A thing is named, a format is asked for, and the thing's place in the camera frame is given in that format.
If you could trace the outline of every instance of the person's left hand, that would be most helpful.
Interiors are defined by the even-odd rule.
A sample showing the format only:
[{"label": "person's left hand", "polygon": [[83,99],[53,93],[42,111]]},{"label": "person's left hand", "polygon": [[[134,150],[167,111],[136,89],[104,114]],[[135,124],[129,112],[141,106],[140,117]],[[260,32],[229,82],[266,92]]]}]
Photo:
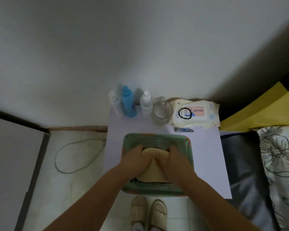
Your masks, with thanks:
[{"label": "person's left hand", "polygon": [[152,155],[141,153],[142,149],[142,145],[131,149],[118,164],[129,180],[143,172],[152,160]]}]

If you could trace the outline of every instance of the yellow furniture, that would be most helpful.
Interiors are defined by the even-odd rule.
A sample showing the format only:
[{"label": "yellow furniture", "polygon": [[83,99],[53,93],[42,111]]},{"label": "yellow furniture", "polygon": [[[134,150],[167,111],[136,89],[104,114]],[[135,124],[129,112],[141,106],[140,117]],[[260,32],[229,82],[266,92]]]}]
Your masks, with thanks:
[{"label": "yellow furniture", "polygon": [[246,132],[264,126],[289,126],[289,91],[278,82],[257,100],[221,122],[221,131]]}]

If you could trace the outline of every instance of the wet wipes package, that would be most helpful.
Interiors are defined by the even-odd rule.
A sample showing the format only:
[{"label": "wet wipes package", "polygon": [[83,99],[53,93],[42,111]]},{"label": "wet wipes package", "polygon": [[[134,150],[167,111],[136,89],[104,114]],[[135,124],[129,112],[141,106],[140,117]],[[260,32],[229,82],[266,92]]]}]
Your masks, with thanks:
[{"label": "wet wipes package", "polygon": [[219,105],[206,100],[189,101],[178,99],[170,102],[173,114],[168,124],[178,128],[220,127]]}]

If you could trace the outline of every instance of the table top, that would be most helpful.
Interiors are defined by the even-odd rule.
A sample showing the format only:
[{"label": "table top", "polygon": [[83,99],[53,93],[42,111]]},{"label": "table top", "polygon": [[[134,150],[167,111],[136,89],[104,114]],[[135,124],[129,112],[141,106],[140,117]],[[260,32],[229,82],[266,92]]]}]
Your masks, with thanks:
[{"label": "table top", "polygon": [[194,132],[191,133],[175,132],[170,125],[156,126],[151,118],[142,117],[140,112],[134,118],[127,116],[120,118],[111,109],[105,147],[104,172],[120,162],[123,138],[128,133],[187,136],[191,140],[196,174],[212,186],[223,198],[232,198],[218,127],[194,129]]}]

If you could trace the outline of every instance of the green plastic container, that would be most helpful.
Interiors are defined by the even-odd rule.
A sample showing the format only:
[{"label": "green plastic container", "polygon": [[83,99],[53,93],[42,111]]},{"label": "green plastic container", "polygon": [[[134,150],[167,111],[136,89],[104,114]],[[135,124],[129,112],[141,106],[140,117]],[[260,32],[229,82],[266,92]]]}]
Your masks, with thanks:
[{"label": "green plastic container", "polygon": [[[157,147],[166,150],[171,145],[175,145],[179,152],[186,156],[194,168],[193,152],[190,139],[183,135],[159,135],[159,134],[127,134],[123,139],[122,157],[137,145],[146,148]],[[122,187],[122,191],[129,194],[151,195],[161,197],[179,197],[185,194],[173,183],[150,184],[139,182],[136,178],[130,180]]]}]

